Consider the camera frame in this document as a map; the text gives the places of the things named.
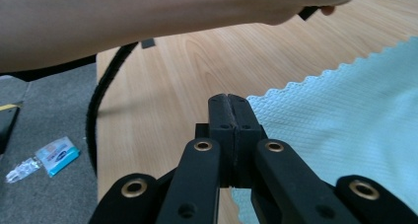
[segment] wood grain surface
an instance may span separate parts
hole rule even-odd
[[[125,175],[159,178],[176,167],[195,123],[208,120],[210,97],[263,95],[411,36],[418,36],[418,0],[353,0],[330,17],[158,37],[155,47],[137,47],[100,109],[99,199]],[[114,53],[99,54],[99,77]],[[219,223],[239,223],[237,216],[223,190]]]

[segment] microfiber cloth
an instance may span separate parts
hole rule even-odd
[[[418,37],[247,99],[323,181],[370,178],[418,213]],[[257,223],[250,190],[232,195],[240,220]]]

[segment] forearm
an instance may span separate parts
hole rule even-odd
[[[0,0],[0,71],[50,66],[147,37],[253,22],[245,16],[251,1]]]

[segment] screw hole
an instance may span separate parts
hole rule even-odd
[[[381,196],[374,187],[365,182],[357,180],[353,181],[352,183],[350,183],[349,188],[358,196],[361,196],[368,200],[376,200]]]
[[[147,190],[147,182],[142,179],[135,179],[127,182],[122,187],[122,195],[125,197],[137,197]]]
[[[209,150],[212,149],[212,144],[210,144],[208,142],[198,142],[198,143],[194,144],[194,149],[196,149],[197,151],[200,151],[200,152],[209,151]]]
[[[271,152],[281,152],[285,147],[280,143],[270,142],[265,145],[265,147]]]
[[[189,219],[196,213],[196,207],[191,203],[182,204],[178,209],[178,215],[184,219]]]
[[[141,184],[134,183],[134,184],[131,184],[131,185],[128,186],[128,191],[130,191],[130,192],[136,192],[139,189],[141,189],[141,187],[142,187]]]

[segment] gray carpet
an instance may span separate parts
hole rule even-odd
[[[0,223],[87,223],[97,206],[97,179],[85,139],[96,65],[30,83],[0,77],[0,106],[23,101],[0,161]],[[68,136],[81,155],[55,177],[35,172],[14,184],[5,177],[42,146]]]

